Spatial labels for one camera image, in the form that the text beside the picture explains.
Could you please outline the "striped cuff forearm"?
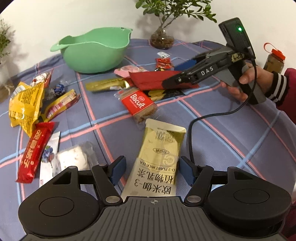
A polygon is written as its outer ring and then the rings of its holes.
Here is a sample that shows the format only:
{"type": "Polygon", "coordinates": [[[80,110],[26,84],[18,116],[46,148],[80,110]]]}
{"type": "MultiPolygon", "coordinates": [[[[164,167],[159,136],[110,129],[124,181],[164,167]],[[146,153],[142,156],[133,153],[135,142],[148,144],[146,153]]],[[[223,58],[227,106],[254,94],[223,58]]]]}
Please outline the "striped cuff forearm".
{"type": "Polygon", "coordinates": [[[295,123],[296,119],[296,70],[288,68],[284,75],[273,71],[273,82],[265,96],[284,111],[295,123]]]}

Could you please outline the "person right hand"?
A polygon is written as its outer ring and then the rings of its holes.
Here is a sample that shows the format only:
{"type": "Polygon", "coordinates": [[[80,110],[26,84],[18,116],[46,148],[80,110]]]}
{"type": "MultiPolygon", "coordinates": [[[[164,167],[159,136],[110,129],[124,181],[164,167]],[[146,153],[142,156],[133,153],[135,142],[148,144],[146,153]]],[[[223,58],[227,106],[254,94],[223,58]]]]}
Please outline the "person right hand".
{"type": "MultiPolygon", "coordinates": [[[[249,69],[247,69],[242,76],[239,78],[241,84],[248,84],[255,79],[255,70],[254,67],[248,63],[249,69]]],[[[257,69],[257,84],[264,94],[266,94],[272,86],[273,83],[273,73],[270,73],[259,66],[256,66],[257,69]]],[[[221,81],[221,86],[226,88],[228,92],[237,100],[245,102],[248,95],[240,91],[237,87],[230,87],[223,81],[221,81]]]]}

